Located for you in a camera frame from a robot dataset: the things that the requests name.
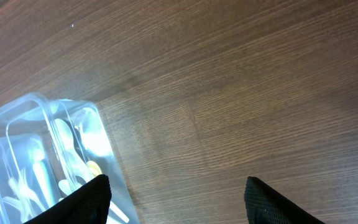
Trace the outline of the yellow plastic spoon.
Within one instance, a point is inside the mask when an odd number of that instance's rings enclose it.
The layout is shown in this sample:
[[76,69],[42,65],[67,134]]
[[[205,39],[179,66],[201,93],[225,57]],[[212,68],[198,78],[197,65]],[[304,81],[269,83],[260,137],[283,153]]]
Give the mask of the yellow plastic spoon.
[[103,172],[101,171],[99,165],[97,163],[95,163],[94,161],[88,161],[86,163],[89,171],[91,172],[91,174],[96,177],[98,175],[101,175]]

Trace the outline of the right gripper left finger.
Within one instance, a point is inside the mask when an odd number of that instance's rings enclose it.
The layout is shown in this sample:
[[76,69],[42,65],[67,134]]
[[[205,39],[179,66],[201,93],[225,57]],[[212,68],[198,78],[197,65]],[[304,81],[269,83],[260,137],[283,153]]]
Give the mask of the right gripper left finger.
[[105,224],[110,201],[109,178],[101,174],[25,224]]

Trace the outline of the white plastic spoon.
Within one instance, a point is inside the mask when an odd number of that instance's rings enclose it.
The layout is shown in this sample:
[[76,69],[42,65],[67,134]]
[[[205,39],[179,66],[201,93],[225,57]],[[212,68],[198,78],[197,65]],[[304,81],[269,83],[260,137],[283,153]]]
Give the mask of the white plastic spoon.
[[72,190],[69,184],[69,181],[66,179],[60,180],[58,182],[58,187],[59,189],[66,195],[69,196],[70,194],[72,194],[74,191],[78,190],[80,187],[82,187],[81,184],[76,183],[74,186],[74,189]]
[[75,150],[75,141],[73,138],[72,131],[70,129],[71,126],[69,126],[67,122],[63,119],[55,119],[55,124],[62,139],[64,150],[69,148],[73,148]]
[[67,160],[75,176],[81,177],[85,182],[89,182],[93,179],[85,162],[81,160],[80,156],[75,152],[73,148],[64,150]]

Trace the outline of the cream plastic fork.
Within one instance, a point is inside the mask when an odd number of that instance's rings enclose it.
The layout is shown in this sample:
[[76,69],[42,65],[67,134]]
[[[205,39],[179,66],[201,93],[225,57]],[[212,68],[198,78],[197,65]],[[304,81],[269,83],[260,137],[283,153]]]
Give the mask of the cream plastic fork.
[[25,169],[21,169],[18,180],[11,177],[8,180],[8,185],[14,192],[14,195],[16,196],[15,199],[20,200],[23,204],[27,212],[27,221],[37,216],[35,209],[31,205],[31,202],[34,202],[36,206],[38,206],[38,208],[41,210],[41,212],[46,211],[46,208],[42,205],[42,202],[38,198],[37,194],[29,188]]

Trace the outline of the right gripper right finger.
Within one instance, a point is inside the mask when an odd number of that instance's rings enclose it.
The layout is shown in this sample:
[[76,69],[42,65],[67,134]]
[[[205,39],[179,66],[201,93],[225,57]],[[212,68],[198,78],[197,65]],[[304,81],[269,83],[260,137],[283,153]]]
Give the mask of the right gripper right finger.
[[244,202],[249,224],[323,224],[257,177],[248,176]]

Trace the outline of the thin white plastic fork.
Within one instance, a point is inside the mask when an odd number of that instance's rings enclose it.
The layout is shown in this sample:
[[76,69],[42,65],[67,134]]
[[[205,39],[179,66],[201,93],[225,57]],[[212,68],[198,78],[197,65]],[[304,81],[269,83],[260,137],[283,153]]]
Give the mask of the thin white plastic fork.
[[20,200],[12,198],[12,197],[4,197],[2,201],[15,209],[17,209],[20,212],[20,219],[22,223],[25,223],[27,221],[27,212],[21,203]]

